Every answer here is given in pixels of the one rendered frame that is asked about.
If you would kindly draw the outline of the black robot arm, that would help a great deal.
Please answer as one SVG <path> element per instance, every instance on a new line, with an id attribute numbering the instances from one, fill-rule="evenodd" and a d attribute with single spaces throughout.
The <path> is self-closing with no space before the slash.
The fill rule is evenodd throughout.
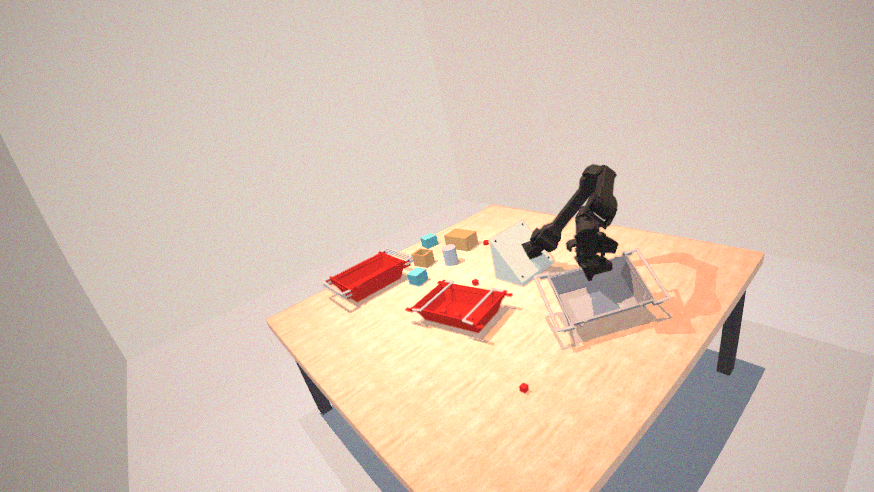
<path id="1" fill-rule="evenodd" d="M 615 254 L 619 243 L 600 231 L 600 227 L 607 229 L 611 226 L 618 210 L 618 202 L 613 195 L 616 176 L 617 174 L 607 165 L 588 165 L 579 179 L 578 190 L 561 212 L 552 222 L 543 225 L 541 229 L 536 227 L 530 241 L 521 244 L 528 258 L 533 259 L 541 256 L 543 250 L 550 253 L 557 249 L 562 230 L 578 211 L 575 217 L 578 246 L 583 249 L 591 249 L 598 243 L 600 257 L 605 256 L 605 253 Z M 583 206 L 586 200 L 587 202 Z"/>

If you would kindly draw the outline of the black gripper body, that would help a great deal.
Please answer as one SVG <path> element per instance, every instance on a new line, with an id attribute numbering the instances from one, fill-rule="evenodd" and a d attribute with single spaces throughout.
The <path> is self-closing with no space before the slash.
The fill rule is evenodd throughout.
<path id="1" fill-rule="evenodd" d="M 574 235 L 574 239 L 568 240 L 566 243 L 566 248 L 569 252 L 572 251 L 572 248 L 575 248 L 576 257 L 578 259 L 586 259 L 586 268 L 592 274 L 596 275 L 599 273 L 607 272 L 612 270 L 612 262 L 610 262 L 604 256 L 600 257 L 598 255 L 600 253 L 600 248 L 598 248 L 598 243 L 595 247 L 591 249 L 583 249 L 578 246 L 576 243 L 576 234 Z"/>

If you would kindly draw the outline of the small light blue block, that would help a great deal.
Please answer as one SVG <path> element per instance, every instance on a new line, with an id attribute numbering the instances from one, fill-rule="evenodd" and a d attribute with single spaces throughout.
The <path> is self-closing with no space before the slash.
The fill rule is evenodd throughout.
<path id="1" fill-rule="evenodd" d="M 419 268 L 419 267 L 416 267 L 411 272 L 409 272 L 407 274 L 407 277 L 408 277 L 409 284 L 414 285 L 414 286 L 420 286 L 421 284 L 423 284 L 425 281 L 427 281 L 429 279 L 428 274 L 427 274 L 427 270 L 424 268 Z"/>
<path id="2" fill-rule="evenodd" d="M 435 234 L 427 234 L 423 237 L 420 237 L 422 246 L 425 248 L 431 248 L 438 244 L 437 236 Z"/>

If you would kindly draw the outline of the pale grey cylinder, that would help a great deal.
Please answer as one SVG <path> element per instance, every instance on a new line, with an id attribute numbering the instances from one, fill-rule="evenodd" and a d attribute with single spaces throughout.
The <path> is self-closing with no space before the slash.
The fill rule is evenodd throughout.
<path id="1" fill-rule="evenodd" d="M 458 263 L 458 257 L 457 257 L 455 245 L 452 245 L 452 244 L 446 245 L 446 246 L 442 247 L 442 251 L 443 251 L 445 264 L 447 266 L 452 266 L 452 265 L 455 265 Z"/>

